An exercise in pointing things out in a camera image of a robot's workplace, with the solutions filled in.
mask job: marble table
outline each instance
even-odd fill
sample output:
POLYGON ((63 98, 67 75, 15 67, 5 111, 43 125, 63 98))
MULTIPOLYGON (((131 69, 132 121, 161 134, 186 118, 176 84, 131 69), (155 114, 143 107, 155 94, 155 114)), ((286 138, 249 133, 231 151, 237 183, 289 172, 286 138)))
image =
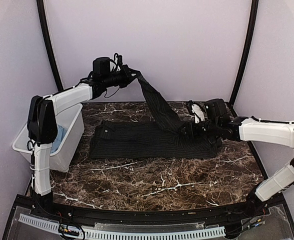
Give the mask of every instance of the marble table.
MULTIPOLYGON (((182 120, 183 102, 170 102, 182 120)), ((90 159, 89 145, 102 120, 152 121, 145 102, 85 103, 85 131, 67 173, 51 171, 54 202, 106 210, 174 211, 245 201, 263 180, 245 142, 224 140, 211 159, 90 159)))

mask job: white wall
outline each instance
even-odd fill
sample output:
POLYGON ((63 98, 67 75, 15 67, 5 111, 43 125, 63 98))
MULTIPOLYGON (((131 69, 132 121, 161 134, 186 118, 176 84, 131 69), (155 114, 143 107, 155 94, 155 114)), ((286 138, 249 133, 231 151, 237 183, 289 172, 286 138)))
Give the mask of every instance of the white wall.
MULTIPOLYGON (((169 101, 231 95, 251 0, 47 0, 46 6, 65 87, 86 77, 95 58, 118 52, 169 101)), ((107 99, 143 100, 137 82, 107 99)))
MULTIPOLYGON (((294 120, 294 1, 260 1, 235 109, 244 116, 294 120)), ((293 157, 293 150, 286 147, 255 146, 269 175, 293 157)), ((294 220, 294 186, 284 195, 294 220)))
POLYGON ((0 239, 29 165, 12 142, 27 121, 31 97, 56 92, 35 0, 0 0, 0 239))

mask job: black metal bar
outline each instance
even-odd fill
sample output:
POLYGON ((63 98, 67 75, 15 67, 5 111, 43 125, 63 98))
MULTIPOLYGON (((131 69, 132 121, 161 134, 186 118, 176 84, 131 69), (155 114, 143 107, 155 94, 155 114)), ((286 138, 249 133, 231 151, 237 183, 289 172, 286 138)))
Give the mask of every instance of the black metal bar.
POLYGON ((45 41, 45 46, 46 46, 52 74, 55 79, 57 89, 59 92, 61 92, 61 91, 63 91, 63 86, 62 86, 61 78, 59 75, 55 55, 54 55, 53 49, 52 49, 52 44, 51 44, 51 40, 50 40, 46 12, 45 12, 45 6, 44 6, 43 0, 37 0, 37 5, 38 5, 38 13, 39 13, 40 25, 41 25, 41 29, 42 29, 43 40, 45 41))
POLYGON ((240 60, 240 65, 239 65, 236 81, 233 86, 232 94, 229 100, 231 105, 235 104, 235 101, 239 92, 239 88, 241 85, 243 73, 245 72, 249 50, 251 46, 251 41, 252 41, 252 36, 253 36, 253 30, 255 28, 255 23, 256 23, 256 17, 258 12, 258 2, 259 0, 252 0, 252 3, 251 3, 251 10, 250 10, 250 17, 249 17, 249 24, 247 29, 245 45, 243 47, 243 52, 242 52, 242 56, 240 60))

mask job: laundry basket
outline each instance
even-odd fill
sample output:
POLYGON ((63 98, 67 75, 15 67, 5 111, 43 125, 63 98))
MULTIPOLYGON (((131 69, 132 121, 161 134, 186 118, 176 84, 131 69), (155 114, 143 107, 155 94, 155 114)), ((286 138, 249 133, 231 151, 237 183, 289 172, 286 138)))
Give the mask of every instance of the laundry basket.
MULTIPOLYGON (((61 172, 69 170, 69 164, 77 149, 80 138, 84 131, 83 119, 81 115, 82 104, 77 104, 64 110, 56 116, 57 124, 67 130, 59 148, 50 154, 50 169, 61 172)), ((13 142, 13 149, 31 161, 31 151, 27 148, 29 132, 27 125, 24 126, 18 137, 13 142)))

